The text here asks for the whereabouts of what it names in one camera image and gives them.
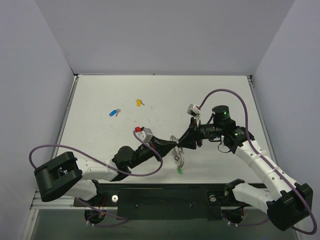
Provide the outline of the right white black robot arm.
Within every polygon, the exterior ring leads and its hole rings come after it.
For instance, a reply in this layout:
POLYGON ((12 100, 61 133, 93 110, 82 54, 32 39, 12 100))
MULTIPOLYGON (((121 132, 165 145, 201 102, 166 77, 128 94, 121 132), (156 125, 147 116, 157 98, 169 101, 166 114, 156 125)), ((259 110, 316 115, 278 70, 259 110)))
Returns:
POLYGON ((220 143, 243 160, 266 186, 263 191, 242 179, 225 185, 223 198, 230 205, 249 204, 266 213, 272 224, 285 231, 310 215, 313 190, 287 176, 268 156, 245 127, 230 118, 229 108, 219 105, 212 109, 213 123, 201 124, 200 108, 191 104, 187 113, 190 125, 178 140, 178 147, 195 150, 203 140, 219 138, 220 143))

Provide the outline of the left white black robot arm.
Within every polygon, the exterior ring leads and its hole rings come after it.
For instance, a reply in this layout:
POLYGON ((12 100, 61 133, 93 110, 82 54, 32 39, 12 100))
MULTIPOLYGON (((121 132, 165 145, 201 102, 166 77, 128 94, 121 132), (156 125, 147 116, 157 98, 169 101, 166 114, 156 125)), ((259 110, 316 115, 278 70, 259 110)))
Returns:
POLYGON ((175 141, 152 137, 150 143, 142 143, 136 150, 121 147, 111 160, 94 160, 75 157, 74 149, 66 151, 34 170, 41 200, 51 202, 62 196, 78 197, 92 206, 99 205, 103 193, 98 188, 98 180, 122 181, 133 176, 131 169, 156 158, 160 163, 172 149, 175 141))

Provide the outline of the large metal keyring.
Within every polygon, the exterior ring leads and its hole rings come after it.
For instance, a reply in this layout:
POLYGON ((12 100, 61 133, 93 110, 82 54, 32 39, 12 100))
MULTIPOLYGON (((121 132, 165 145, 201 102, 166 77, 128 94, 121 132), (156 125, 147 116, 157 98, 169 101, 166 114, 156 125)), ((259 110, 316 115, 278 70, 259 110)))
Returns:
POLYGON ((180 152, 179 152, 179 150, 178 150, 178 148, 179 147, 175 147, 174 149, 172 149, 172 156, 173 156, 173 159, 174 159, 174 162, 175 162, 175 164, 176 164, 176 166, 177 166, 177 169, 182 169, 183 168, 183 166, 184 166, 184 164, 185 164, 185 159, 184 159, 184 157, 183 157, 183 154, 181 154, 180 152), (174 156, 178 156, 179 157, 179 160, 178 161, 176 161, 175 160, 175 158, 174 158, 174 156))

